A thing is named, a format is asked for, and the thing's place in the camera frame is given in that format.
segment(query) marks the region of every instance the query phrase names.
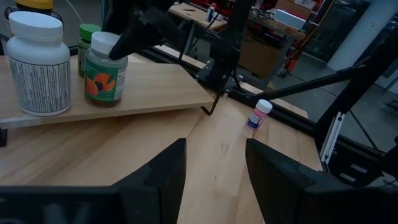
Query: white pill bottle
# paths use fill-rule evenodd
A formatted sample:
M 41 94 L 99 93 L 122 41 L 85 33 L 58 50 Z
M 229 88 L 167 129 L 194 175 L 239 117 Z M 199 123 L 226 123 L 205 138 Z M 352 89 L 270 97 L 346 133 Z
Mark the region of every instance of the white pill bottle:
M 70 107 L 70 52 L 61 21 L 36 12 L 12 12 L 7 54 L 21 110 L 55 116 Z

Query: clear plastic jar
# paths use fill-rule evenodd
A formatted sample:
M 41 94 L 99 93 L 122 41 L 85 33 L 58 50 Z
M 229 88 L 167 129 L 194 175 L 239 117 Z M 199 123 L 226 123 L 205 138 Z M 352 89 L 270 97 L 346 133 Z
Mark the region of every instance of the clear plastic jar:
M 114 106 L 121 101 L 128 57 L 108 57 L 119 38 L 109 32 L 94 32 L 91 36 L 86 53 L 85 95 L 96 105 Z

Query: workbench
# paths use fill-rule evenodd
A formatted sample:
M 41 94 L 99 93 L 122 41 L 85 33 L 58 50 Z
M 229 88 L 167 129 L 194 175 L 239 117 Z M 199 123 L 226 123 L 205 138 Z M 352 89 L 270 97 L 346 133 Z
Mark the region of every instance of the workbench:
M 291 27 L 285 26 L 281 24 L 280 22 L 274 21 L 270 18 L 266 18 L 264 16 L 259 16 L 256 14 L 256 12 L 251 12 L 249 14 L 248 19 L 250 21 L 253 21 L 257 24 L 260 24 L 264 27 L 270 28 L 276 32 L 282 33 L 284 35 L 285 39 L 285 45 L 279 55 L 279 58 L 274 65 L 274 68 L 271 70 L 270 75 L 268 76 L 266 83 L 272 80 L 274 75 L 277 75 L 279 70 L 282 68 L 283 64 L 285 63 L 285 56 L 287 52 L 291 49 L 293 42 L 296 41 L 301 41 L 305 38 L 305 34 L 303 32 L 300 32 L 298 30 L 295 30 Z
M 205 20 L 207 12 L 186 3 L 181 3 L 181 4 L 175 3 L 169 9 L 169 12 L 184 19 L 183 22 L 179 25 L 178 27 L 179 29 L 182 28 L 185 21 L 193 21 L 189 32 L 188 41 L 184 50 L 184 53 L 187 54 L 188 50 L 192 47 L 196 26 L 199 25 L 202 28 L 206 29 L 210 25 L 210 22 L 207 22 Z M 227 22 L 225 20 L 222 21 L 216 20 L 211 26 L 209 26 L 209 29 L 211 30 L 220 29 L 224 27 L 226 24 Z
M 136 54 L 129 60 L 153 63 Z M 282 100 L 274 103 L 307 116 Z M 111 185 L 186 138 L 187 178 L 178 222 L 262 224 L 246 167 L 246 138 L 312 169 L 322 167 L 311 137 L 272 118 L 252 131 L 245 126 L 251 111 L 222 97 L 212 116 L 191 108 L 9 129 L 8 145 L 0 150 L 0 184 Z

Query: white bottle cap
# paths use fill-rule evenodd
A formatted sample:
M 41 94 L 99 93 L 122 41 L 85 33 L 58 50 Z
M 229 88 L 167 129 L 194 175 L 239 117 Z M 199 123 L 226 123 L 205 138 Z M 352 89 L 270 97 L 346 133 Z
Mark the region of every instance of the white bottle cap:
M 266 100 L 259 100 L 256 108 L 263 113 L 269 113 L 272 110 L 272 104 Z
M 110 32 L 94 32 L 91 36 L 91 48 L 99 53 L 109 55 L 120 36 Z
M 62 40 L 62 22 L 54 17 L 36 12 L 12 12 L 9 21 L 11 32 L 17 37 L 37 42 Z

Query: black clamp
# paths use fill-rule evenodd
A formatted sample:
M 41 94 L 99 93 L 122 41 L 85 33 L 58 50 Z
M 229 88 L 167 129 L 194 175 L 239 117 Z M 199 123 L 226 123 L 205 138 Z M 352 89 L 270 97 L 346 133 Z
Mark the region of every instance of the black clamp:
M 0 147 L 7 146 L 7 133 L 8 133 L 8 129 L 0 128 Z

